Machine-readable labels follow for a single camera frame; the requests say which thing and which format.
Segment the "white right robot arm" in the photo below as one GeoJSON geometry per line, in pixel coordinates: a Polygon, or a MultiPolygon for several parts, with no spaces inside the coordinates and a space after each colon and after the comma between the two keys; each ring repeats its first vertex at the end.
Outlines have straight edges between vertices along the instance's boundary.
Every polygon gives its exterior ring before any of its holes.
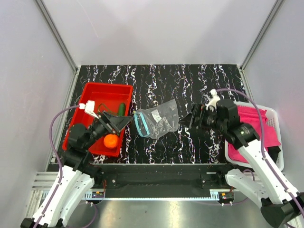
{"type": "Polygon", "coordinates": [[[239,169],[218,174],[220,188],[231,186],[253,201],[267,223],[278,228],[304,214],[304,194],[280,171],[262,145],[258,133],[240,120],[237,105],[231,100],[219,100],[208,108],[195,104],[179,123],[190,128],[220,131],[225,140],[247,160],[260,179],[257,183],[239,169]]]}

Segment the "green fake vegetable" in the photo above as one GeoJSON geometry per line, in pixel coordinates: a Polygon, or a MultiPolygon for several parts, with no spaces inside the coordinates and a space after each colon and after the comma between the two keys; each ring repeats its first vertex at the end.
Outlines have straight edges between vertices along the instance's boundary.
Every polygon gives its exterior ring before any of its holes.
{"type": "Polygon", "coordinates": [[[118,116],[124,116],[124,115],[125,115],[125,110],[126,110],[126,105],[125,105],[125,103],[120,103],[120,104],[119,104],[119,107],[118,107],[117,115],[118,115],[118,116]]]}

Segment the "fake green onion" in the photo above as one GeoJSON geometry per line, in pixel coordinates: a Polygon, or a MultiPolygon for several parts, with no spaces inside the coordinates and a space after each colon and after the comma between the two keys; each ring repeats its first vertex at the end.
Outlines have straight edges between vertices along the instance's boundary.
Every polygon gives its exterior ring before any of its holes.
{"type": "Polygon", "coordinates": [[[117,113],[113,112],[110,108],[108,108],[104,103],[101,103],[97,107],[97,114],[101,115],[103,112],[109,113],[111,115],[117,116],[117,113]]]}

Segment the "clear zip top bag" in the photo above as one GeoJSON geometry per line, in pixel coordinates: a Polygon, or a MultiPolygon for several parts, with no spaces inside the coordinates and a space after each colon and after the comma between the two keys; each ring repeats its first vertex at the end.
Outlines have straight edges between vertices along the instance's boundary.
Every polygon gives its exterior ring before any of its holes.
{"type": "Polygon", "coordinates": [[[179,113],[175,99],[149,109],[133,113],[138,134],[144,138],[158,139],[179,128],[179,113]]]}

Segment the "orange fake fruit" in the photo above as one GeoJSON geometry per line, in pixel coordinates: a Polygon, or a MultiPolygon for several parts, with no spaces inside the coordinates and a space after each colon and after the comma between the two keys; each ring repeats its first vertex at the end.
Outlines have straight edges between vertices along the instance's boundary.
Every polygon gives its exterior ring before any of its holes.
{"type": "Polygon", "coordinates": [[[104,137],[104,146],[108,149],[115,149],[118,146],[119,137],[116,134],[108,134],[104,137]]]}

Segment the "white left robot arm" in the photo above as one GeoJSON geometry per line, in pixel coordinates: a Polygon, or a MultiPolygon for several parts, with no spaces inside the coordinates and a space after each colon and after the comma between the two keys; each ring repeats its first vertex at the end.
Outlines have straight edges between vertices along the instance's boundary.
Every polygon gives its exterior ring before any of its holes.
{"type": "Polygon", "coordinates": [[[49,193],[36,213],[23,219],[22,228],[64,228],[90,188],[103,182],[102,170],[90,164],[89,149],[103,136],[120,133],[132,117],[102,112],[89,127],[74,124],[70,130],[59,172],[49,193]]]}

